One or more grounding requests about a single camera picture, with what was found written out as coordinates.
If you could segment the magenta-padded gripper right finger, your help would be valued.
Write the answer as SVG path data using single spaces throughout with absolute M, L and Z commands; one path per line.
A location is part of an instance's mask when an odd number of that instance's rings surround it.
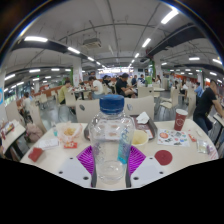
M 127 188 L 143 187 L 165 176 L 166 172 L 154 156 L 146 156 L 131 147 L 125 177 Z

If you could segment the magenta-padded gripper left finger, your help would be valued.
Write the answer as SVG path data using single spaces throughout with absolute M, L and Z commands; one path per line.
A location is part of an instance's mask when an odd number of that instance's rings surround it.
M 84 188 L 96 186 L 97 177 L 92 147 L 86 147 L 76 157 L 69 157 L 56 171 L 56 174 Z

